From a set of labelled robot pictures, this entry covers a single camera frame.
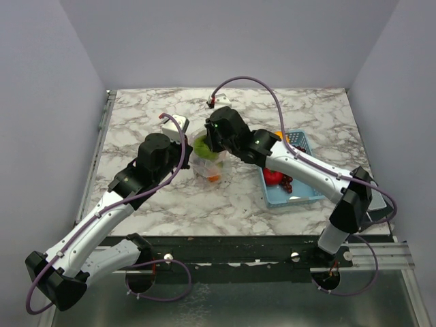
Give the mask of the clear zip top bag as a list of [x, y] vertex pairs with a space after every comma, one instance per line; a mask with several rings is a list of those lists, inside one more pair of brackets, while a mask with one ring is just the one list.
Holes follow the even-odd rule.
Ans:
[[207, 132], [198, 130], [189, 139], [193, 152], [189, 164], [197, 176], [210, 183], [222, 181], [230, 173], [230, 160], [225, 151], [215, 153], [206, 145]]

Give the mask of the dark red grapes bunch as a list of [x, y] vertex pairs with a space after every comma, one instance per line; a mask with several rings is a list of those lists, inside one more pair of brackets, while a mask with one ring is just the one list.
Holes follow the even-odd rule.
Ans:
[[292, 187], [293, 180], [294, 179], [291, 176], [282, 174], [282, 178], [281, 178], [281, 181], [280, 181], [279, 185], [281, 186], [281, 188], [286, 193], [292, 193], [292, 191], [293, 191], [293, 187]]

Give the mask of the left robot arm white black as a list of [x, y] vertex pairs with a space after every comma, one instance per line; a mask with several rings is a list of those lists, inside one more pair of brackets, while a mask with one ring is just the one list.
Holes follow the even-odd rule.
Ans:
[[101, 277], [120, 268], [154, 267], [157, 260], [152, 246], [137, 233], [101, 253], [94, 250], [179, 170], [189, 168], [191, 152], [184, 134], [149, 134], [137, 157], [115, 175], [90, 213], [56, 245], [27, 256], [31, 289], [43, 293], [58, 310], [66, 311]]

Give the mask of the red tomato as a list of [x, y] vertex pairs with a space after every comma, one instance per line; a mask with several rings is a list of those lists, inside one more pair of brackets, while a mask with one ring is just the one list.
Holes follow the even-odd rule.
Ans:
[[266, 186], [272, 187], [279, 185], [283, 179], [283, 174], [281, 172], [273, 171], [268, 168], [264, 168], [262, 172]]

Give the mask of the green cabbage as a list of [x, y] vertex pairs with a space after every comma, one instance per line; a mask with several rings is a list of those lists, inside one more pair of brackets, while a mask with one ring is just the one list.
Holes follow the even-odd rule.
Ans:
[[206, 141], [206, 134], [198, 136], [193, 141], [193, 151], [194, 153], [201, 159], [209, 160], [209, 161], [215, 161], [219, 157], [218, 153], [212, 152], [207, 144]]

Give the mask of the green orange mango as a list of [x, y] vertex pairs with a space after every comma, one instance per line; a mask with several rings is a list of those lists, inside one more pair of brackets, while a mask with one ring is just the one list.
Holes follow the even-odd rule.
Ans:
[[206, 179], [211, 183], [221, 180], [223, 174], [223, 162], [210, 162], [206, 165]]

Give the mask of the yellow bell pepper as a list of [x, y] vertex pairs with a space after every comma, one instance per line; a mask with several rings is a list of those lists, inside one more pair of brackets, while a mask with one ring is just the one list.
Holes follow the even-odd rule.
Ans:
[[286, 142], [290, 142], [290, 137], [288, 134], [283, 134], [281, 131], [276, 131], [275, 134], [280, 137], [281, 140], [285, 139]]

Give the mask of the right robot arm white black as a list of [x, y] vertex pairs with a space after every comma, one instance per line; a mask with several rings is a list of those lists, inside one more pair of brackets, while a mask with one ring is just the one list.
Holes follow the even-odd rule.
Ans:
[[205, 122], [206, 145], [214, 153], [227, 151], [246, 164], [280, 172], [318, 190], [335, 208], [313, 249], [313, 259], [329, 266], [349, 235], [356, 233], [372, 201], [371, 178], [362, 167], [333, 168], [292, 147], [265, 129], [250, 130], [235, 109], [215, 110]]

